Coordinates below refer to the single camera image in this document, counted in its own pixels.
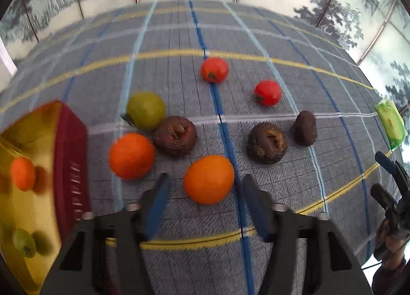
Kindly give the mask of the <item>person's right forearm sleeve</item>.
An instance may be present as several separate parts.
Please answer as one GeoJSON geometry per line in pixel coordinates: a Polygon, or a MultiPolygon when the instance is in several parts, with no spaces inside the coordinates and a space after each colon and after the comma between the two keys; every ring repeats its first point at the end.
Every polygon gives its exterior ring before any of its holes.
{"type": "Polygon", "coordinates": [[[399,276],[404,270],[406,260],[403,258],[401,263],[395,269],[388,269],[384,265],[380,266],[373,276],[371,285],[374,295],[384,295],[394,286],[399,276]]]}

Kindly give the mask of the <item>person's right hand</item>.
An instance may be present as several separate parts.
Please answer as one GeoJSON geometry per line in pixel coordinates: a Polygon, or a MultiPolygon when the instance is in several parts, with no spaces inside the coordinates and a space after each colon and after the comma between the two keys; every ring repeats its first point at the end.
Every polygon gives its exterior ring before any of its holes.
{"type": "Polygon", "coordinates": [[[387,247],[387,249],[391,252],[391,254],[384,258],[382,261],[383,268],[387,270],[394,270],[397,269],[403,259],[404,259],[404,250],[407,243],[406,239],[397,239],[395,237],[390,237],[387,235],[389,230],[388,220],[384,219],[382,224],[380,225],[380,231],[377,241],[383,241],[387,247]]]}

